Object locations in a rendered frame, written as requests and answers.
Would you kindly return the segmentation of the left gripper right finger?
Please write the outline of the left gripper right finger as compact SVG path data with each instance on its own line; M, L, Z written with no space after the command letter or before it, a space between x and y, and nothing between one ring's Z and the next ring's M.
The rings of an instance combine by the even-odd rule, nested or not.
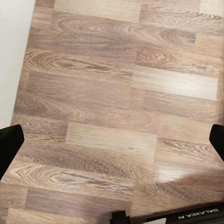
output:
M209 141L220 158L224 161L224 126L213 124L209 136Z

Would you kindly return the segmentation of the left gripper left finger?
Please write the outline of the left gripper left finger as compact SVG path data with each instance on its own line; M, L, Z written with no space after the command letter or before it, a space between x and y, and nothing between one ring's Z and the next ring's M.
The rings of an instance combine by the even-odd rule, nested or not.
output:
M0 129L0 180L24 142L20 124Z

